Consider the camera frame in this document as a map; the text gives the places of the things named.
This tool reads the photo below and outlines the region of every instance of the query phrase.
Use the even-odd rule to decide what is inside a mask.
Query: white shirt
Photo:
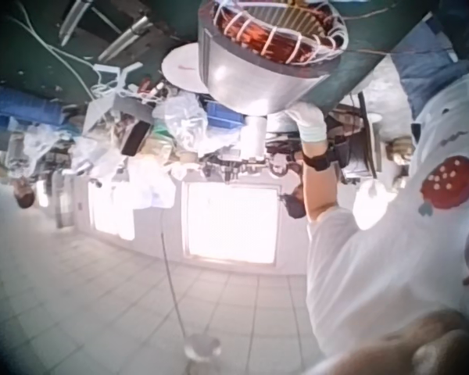
[[[469,75],[417,120],[410,181],[375,226],[360,230],[341,208],[309,226],[307,305],[325,355],[437,309],[469,317]]]

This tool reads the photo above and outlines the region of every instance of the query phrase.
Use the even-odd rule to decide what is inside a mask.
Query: bright window
[[[278,190],[215,183],[184,186],[185,252],[207,259],[275,261]]]
[[[45,181],[37,182],[37,197],[40,207],[48,207],[48,195],[45,190]]]
[[[92,226],[101,232],[120,236],[132,241],[134,233],[134,210],[127,204],[126,184],[88,185]]]

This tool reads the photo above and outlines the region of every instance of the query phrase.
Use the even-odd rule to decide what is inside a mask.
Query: blue container
[[[59,103],[37,98],[8,87],[0,87],[0,127],[3,118],[14,117],[32,123],[46,123],[54,127],[63,125],[63,107]]]
[[[243,115],[215,102],[206,103],[206,115],[210,127],[238,129],[244,124]]]

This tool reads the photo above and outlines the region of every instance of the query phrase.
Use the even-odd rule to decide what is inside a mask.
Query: red patch
[[[421,187],[424,197],[422,209],[430,205],[436,209],[458,207],[469,199],[469,159],[452,156],[429,174]]]

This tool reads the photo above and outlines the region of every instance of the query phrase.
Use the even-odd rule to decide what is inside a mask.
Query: white glove
[[[300,139],[303,142],[327,140],[327,124],[323,113],[315,105],[297,102],[287,109],[286,113],[297,123]]]

